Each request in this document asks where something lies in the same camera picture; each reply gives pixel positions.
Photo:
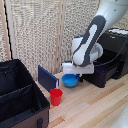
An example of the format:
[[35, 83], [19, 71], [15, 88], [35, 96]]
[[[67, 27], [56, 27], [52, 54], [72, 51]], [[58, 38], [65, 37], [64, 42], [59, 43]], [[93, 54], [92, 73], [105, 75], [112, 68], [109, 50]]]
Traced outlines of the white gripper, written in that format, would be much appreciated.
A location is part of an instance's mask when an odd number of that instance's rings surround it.
[[76, 74], [74, 76], [75, 79], [78, 79], [78, 74], [79, 74], [80, 82], [83, 82], [82, 74], [93, 74], [94, 73], [93, 64], [87, 65], [86, 67], [79, 67], [79, 66], [74, 66], [72, 62], [68, 62], [68, 63], [63, 63], [62, 66], [63, 66], [64, 74]]

